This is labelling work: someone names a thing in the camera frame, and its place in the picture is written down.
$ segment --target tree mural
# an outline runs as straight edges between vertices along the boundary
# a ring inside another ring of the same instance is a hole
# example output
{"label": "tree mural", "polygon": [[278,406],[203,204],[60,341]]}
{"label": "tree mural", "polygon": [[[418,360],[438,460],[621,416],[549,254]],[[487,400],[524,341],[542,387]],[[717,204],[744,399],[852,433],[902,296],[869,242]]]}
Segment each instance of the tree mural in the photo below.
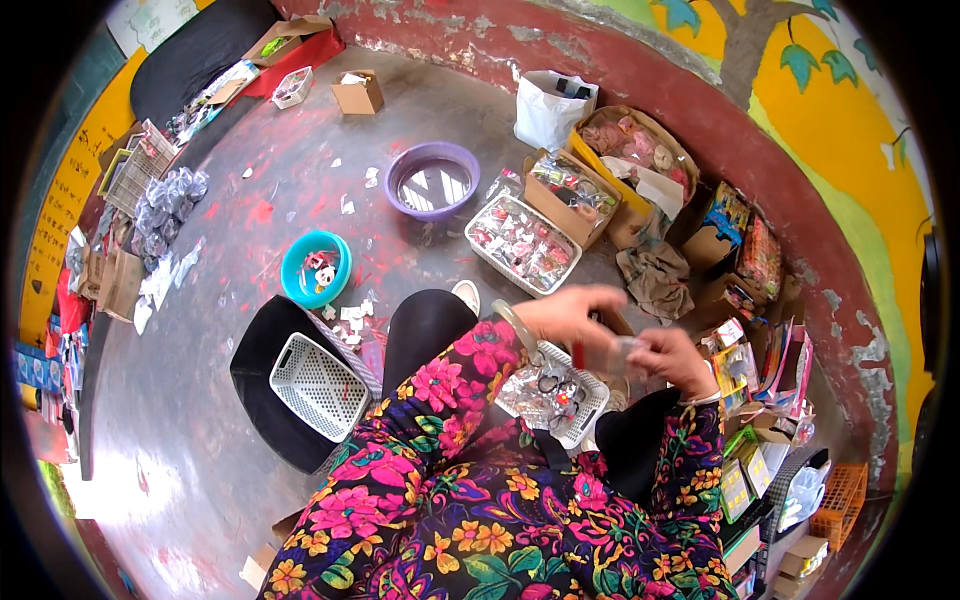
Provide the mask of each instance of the tree mural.
{"label": "tree mural", "polygon": [[[831,0],[813,0],[812,6],[799,2],[778,2],[775,0],[745,0],[743,14],[737,12],[731,0],[708,0],[727,32],[724,43],[724,58],[720,65],[720,90],[733,102],[746,110],[750,104],[750,94],[754,79],[760,69],[763,51],[767,40],[778,23],[787,21],[790,44],[780,54],[780,68],[789,68],[797,81],[801,93],[810,82],[813,70],[822,71],[821,64],[830,69],[835,84],[847,79],[856,86],[859,80],[856,71],[839,50],[828,50],[817,61],[806,48],[793,38],[790,20],[801,14],[809,14],[822,19],[837,19]],[[673,31],[688,26],[696,36],[700,32],[700,14],[690,0],[651,0],[651,4],[666,9],[666,28]]]}

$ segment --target orange crate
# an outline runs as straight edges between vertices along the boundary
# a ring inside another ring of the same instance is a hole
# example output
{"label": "orange crate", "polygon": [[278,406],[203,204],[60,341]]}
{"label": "orange crate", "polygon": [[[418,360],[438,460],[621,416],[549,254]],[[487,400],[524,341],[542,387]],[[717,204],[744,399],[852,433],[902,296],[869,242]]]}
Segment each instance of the orange crate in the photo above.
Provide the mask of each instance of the orange crate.
{"label": "orange crate", "polygon": [[810,518],[810,535],[826,538],[830,550],[843,547],[867,497],[867,465],[837,465],[827,480],[820,508]]}

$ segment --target white plastic basket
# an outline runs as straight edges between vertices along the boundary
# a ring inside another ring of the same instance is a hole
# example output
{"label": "white plastic basket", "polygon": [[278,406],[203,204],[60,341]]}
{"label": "white plastic basket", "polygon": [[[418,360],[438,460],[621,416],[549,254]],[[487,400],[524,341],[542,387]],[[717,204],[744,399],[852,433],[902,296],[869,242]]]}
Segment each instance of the white plastic basket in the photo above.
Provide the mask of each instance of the white plastic basket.
{"label": "white plastic basket", "polygon": [[342,442],[370,397],[356,373],[316,342],[293,333],[270,372],[270,387],[303,422]]}
{"label": "white plastic basket", "polygon": [[[487,209],[488,209],[491,205],[493,205],[493,204],[495,204],[496,202],[498,202],[498,201],[499,201],[501,198],[503,198],[504,196],[509,197],[512,202],[515,202],[515,203],[519,204],[519,205],[522,206],[525,210],[528,210],[531,214],[536,215],[537,218],[538,218],[538,219],[541,219],[548,228],[550,228],[550,229],[553,230],[554,232],[560,234],[560,235],[562,236],[562,238],[566,241],[566,243],[570,245],[570,248],[573,249],[574,254],[573,254],[573,260],[570,261],[570,268],[567,269],[567,270],[566,270],[566,273],[564,273],[564,276],[562,276],[562,277],[560,278],[560,280],[558,280],[557,283],[555,283],[554,286],[553,286],[552,288],[550,288],[549,290],[547,290],[546,292],[542,292],[542,291],[538,290],[536,287],[534,287],[533,285],[531,285],[526,279],[524,279],[523,277],[521,277],[521,276],[517,275],[516,273],[514,273],[513,271],[511,271],[509,268],[507,268],[506,265],[504,265],[504,264],[501,263],[499,260],[497,260],[496,258],[494,258],[492,254],[490,254],[489,252],[487,252],[486,250],[484,250],[483,247],[481,247],[479,244],[477,244],[476,241],[474,241],[473,238],[470,237],[470,232],[473,231],[473,227],[474,227],[474,225],[476,224],[477,219],[480,218],[480,215],[482,215],[482,214],[484,214],[485,212],[487,212]],[[487,262],[489,262],[489,263],[491,264],[491,266],[494,267],[494,268],[495,268],[497,271],[499,271],[500,273],[502,273],[504,277],[508,278],[510,281],[512,281],[513,283],[515,283],[516,285],[518,285],[521,290],[523,290],[523,291],[526,292],[527,294],[530,294],[530,295],[533,296],[534,298],[543,298],[544,296],[549,296],[550,294],[553,294],[553,293],[556,292],[558,289],[560,289],[560,286],[562,286],[562,285],[564,284],[564,281],[566,281],[566,278],[567,278],[571,273],[573,273],[573,268],[577,266],[577,263],[578,263],[578,262],[580,262],[580,257],[584,255],[584,249],[581,248],[579,244],[577,244],[576,242],[574,242],[573,240],[571,240],[565,233],[563,233],[563,232],[560,230],[560,228],[558,228],[556,225],[554,225],[552,221],[550,221],[549,219],[547,219],[546,217],[544,217],[543,215],[541,215],[540,213],[538,213],[536,210],[534,210],[533,208],[531,208],[531,207],[528,206],[527,204],[524,204],[523,202],[521,202],[521,201],[517,200],[516,198],[514,198],[513,196],[511,196],[510,193],[509,193],[508,191],[506,191],[506,190],[504,190],[503,192],[501,192],[501,193],[500,193],[498,196],[496,196],[496,198],[494,198],[493,200],[491,200],[491,201],[489,201],[488,203],[484,204],[484,207],[481,208],[481,209],[476,213],[476,215],[473,216],[472,219],[470,219],[470,222],[469,222],[469,223],[467,223],[467,227],[464,228],[464,235],[466,236],[467,240],[469,240],[469,242],[470,242],[470,247],[473,248],[473,251],[474,251],[474,252],[480,254],[480,257],[481,257],[481,258],[483,258],[484,260],[486,260]]]}
{"label": "white plastic basket", "polygon": [[[610,401],[610,389],[604,385],[602,381],[594,377],[592,373],[574,369],[573,361],[569,355],[553,344],[541,341],[537,344],[537,348],[543,352],[544,355],[570,368],[587,388],[587,398],[578,407],[577,413],[573,416],[573,420],[566,428],[566,431],[560,435],[556,433],[551,434],[560,441],[560,444],[565,449],[572,450],[580,445],[580,442],[587,433],[593,429],[597,419],[603,414],[603,409],[606,408],[607,402]],[[497,406],[510,413],[511,417],[518,416],[514,405],[502,397],[502,395],[498,395],[495,402]]]}
{"label": "white plastic basket", "polygon": [[[289,96],[286,96],[282,100],[277,98],[276,91],[278,89],[282,89],[283,87],[286,87],[287,85],[289,85],[290,82],[292,82],[299,73],[303,73],[303,72],[305,72],[306,75],[303,76],[303,81],[300,82],[300,87],[297,88],[297,91],[290,94]],[[283,80],[280,81],[280,85],[278,85],[274,90],[274,95],[272,97],[272,100],[274,101],[274,104],[280,108],[289,108],[294,105],[298,105],[299,103],[303,102],[303,100],[306,98],[306,95],[310,93],[311,83],[313,83],[313,69],[310,68],[309,66],[305,66],[302,69],[297,69],[293,73],[287,73],[286,77],[284,77]]]}

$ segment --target white plastic bag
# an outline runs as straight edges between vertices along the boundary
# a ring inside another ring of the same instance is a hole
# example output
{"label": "white plastic bag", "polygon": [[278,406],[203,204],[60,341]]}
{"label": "white plastic bag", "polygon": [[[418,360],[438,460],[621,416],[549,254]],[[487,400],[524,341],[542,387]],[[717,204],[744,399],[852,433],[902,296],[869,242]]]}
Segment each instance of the white plastic bag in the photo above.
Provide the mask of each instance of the white plastic bag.
{"label": "white plastic bag", "polygon": [[[557,91],[557,82],[567,80],[567,89],[576,92],[583,86],[590,90],[586,100],[565,98]],[[520,78],[516,89],[516,125],[514,135],[534,148],[549,151],[561,148],[577,121],[596,109],[597,91],[580,77],[567,77],[556,71],[530,71]]]}

